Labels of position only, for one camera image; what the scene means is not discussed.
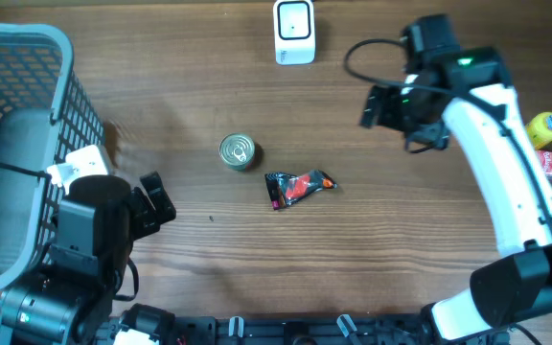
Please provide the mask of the red black snack packet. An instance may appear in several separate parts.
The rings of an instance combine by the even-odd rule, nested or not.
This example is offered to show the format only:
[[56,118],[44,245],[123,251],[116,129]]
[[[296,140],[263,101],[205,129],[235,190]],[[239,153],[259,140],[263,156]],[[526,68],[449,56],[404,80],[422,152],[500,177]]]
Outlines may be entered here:
[[320,170],[311,170],[301,175],[270,172],[264,178],[274,210],[290,207],[315,192],[337,187],[336,182]]

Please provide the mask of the yellow candy jar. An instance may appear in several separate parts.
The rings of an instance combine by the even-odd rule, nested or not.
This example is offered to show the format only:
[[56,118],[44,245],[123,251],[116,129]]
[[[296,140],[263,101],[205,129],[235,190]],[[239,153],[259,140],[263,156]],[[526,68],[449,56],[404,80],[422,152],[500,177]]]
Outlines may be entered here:
[[544,148],[552,142],[552,112],[538,114],[525,128],[534,149]]

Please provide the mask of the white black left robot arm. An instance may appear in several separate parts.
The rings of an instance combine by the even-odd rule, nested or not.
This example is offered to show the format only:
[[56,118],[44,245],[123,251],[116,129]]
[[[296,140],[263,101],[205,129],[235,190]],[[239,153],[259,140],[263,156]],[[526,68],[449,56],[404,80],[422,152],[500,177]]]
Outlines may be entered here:
[[114,175],[71,183],[54,215],[57,235],[0,298],[0,344],[90,344],[112,312],[135,241],[176,217],[157,172],[131,187]]

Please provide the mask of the tin can with pull tab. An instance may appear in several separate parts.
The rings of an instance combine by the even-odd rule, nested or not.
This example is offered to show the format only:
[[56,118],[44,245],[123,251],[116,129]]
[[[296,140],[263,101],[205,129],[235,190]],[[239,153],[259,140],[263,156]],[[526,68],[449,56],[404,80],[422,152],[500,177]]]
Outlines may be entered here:
[[255,142],[244,133],[231,133],[225,136],[218,148],[224,165],[235,171],[248,169],[254,161],[255,151]]

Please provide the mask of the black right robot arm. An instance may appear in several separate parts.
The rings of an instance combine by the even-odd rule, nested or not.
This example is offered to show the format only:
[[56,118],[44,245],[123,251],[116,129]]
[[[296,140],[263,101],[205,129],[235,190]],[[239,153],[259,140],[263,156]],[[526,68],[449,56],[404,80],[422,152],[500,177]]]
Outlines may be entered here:
[[421,340],[456,344],[552,313],[552,185],[527,136],[510,73],[492,47],[466,50],[444,14],[406,26],[403,81],[371,78],[364,127],[399,131],[407,151],[461,146],[489,210],[499,259],[424,308]]

